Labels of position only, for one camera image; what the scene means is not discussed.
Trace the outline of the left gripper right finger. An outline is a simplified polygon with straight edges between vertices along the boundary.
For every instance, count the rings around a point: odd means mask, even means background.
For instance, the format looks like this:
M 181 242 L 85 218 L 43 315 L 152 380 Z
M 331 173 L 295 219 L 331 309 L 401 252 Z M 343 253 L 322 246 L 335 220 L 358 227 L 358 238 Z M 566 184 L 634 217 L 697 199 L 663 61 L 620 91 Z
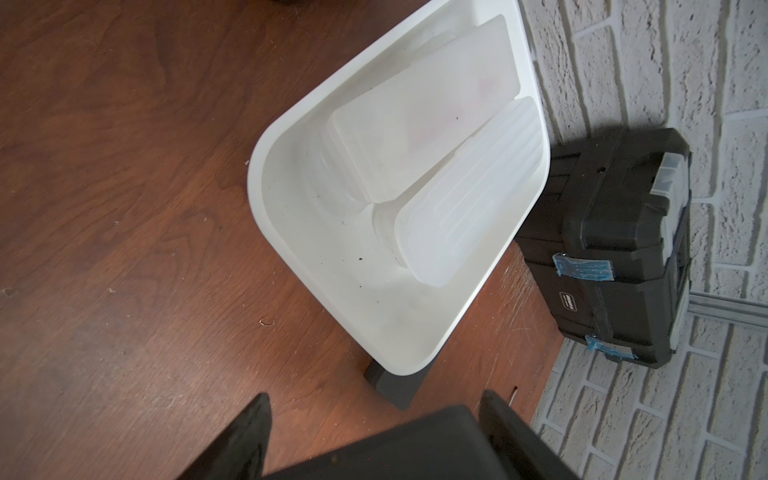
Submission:
M 483 392 L 479 424 L 510 479 L 578 479 L 494 391 Z

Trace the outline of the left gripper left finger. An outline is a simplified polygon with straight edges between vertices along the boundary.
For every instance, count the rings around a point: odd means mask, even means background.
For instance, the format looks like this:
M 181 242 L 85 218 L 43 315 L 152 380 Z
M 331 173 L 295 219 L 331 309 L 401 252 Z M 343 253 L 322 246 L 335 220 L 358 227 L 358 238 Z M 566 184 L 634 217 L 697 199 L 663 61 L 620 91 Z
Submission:
M 261 479 L 272 429 L 269 395 L 258 394 L 178 479 Z

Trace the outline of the black pencil case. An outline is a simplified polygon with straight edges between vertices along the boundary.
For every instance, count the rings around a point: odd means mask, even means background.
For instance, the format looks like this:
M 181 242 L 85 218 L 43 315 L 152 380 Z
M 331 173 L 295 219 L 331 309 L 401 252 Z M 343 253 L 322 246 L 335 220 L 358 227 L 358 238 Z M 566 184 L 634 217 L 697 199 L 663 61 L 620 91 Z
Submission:
M 470 410 L 452 406 L 304 461 L 269 479 L 506 479 Z

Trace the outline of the ribbed translucent pencil case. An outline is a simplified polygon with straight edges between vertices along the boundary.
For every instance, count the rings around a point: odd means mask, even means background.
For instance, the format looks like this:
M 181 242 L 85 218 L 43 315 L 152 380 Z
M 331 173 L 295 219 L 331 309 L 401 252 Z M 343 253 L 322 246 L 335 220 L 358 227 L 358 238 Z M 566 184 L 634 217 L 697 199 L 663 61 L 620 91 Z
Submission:
M 442 287 L 466 262 L 542 161 L 538 103 L 514 100 L 465 141 L 394 218 L 404 266 Z

